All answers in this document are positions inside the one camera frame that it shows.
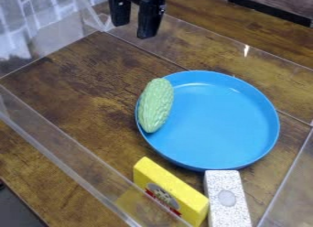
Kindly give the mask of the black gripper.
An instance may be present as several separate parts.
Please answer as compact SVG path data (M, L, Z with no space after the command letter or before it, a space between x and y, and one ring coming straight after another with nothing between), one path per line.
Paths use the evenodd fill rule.
M108 0L111 21L115 27L129 23L131 2L139 4L136 36L156 36L164 13L164 0Z

